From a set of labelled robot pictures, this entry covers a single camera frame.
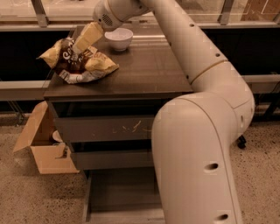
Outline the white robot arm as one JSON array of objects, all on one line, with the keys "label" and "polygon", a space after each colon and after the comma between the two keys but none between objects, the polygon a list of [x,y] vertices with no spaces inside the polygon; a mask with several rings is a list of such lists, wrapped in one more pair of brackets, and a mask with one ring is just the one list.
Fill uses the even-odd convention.
[{"label": "white robot arm", "polygon": [[244,79],[176,0],[95,0],[93,19],[113,31],[152,12],[192,92],[168,101],[151,133],[165,224],[243,224],[229,148],[250,125]]}]

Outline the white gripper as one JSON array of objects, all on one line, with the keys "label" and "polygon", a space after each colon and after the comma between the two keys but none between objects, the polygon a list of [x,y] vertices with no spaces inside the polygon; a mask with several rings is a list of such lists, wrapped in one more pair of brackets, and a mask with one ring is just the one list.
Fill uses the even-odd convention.
[{"label": "white gripper", "polygon": [[100,0],[94,7],[93,20],[87,24],[73,44],[76,54],[84,53],[105,32],[112,32],[130,18],[141,16],[149,9],[140,0]]}]

